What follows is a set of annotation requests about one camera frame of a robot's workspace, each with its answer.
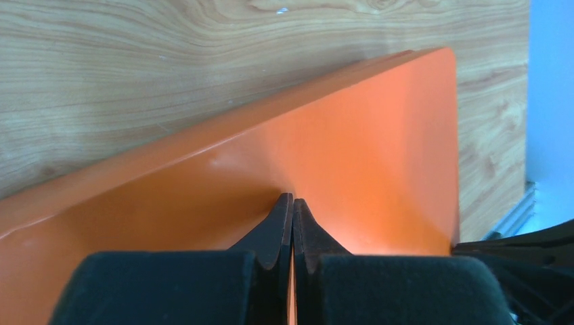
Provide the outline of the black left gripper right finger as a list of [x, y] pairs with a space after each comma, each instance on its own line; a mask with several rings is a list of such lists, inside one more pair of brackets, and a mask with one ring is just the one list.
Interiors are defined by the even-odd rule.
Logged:
[[293, 210], [299, 324], [511, 324], [487, 266], [470, 257], [354, 255], [315, 220]]

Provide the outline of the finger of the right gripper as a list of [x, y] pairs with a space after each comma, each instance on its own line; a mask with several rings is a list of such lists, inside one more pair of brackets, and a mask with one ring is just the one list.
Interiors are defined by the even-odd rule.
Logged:
[[464, 242], [454, 255], [487, 265], [520, 324], [573, 323], [573, 222], [528, 234]]

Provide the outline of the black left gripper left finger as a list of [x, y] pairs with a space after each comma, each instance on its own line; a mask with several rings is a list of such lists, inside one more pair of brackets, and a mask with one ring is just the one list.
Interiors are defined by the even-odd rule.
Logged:
[[294, 198], [224, 251], [107, 251], [75, 269], [51, 324], [287, 324]]

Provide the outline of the orange box lid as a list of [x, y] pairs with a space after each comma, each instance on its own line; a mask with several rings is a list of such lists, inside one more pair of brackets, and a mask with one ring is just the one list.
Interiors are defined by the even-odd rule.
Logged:
[[459, 238], [456, 57], [364, 60], [1, 201], [1, 323], [46, 324], [98, 251], [228, 248], [278, 196], [352, 253]]

